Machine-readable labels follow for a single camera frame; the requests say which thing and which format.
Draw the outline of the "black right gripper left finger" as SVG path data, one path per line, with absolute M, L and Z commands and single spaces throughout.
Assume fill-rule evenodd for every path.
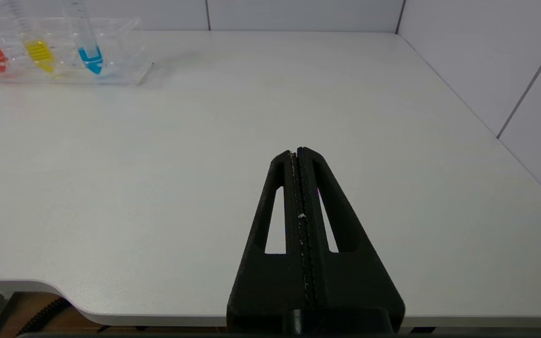
M 299 163 L 285 151 L 273 158 L 227 303 L 227 329 L 237 334 L 282 334 L 294 310 L 310 304 L 306 227 L 298 186 Z M 283 190 L 285 253 L 267 253 L 278 190 Z

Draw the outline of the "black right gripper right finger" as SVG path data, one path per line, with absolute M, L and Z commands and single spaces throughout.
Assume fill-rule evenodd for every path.
M 393 334 L 405 306 L 324 157 L 298 148 L 305 306 L 298 334 Z

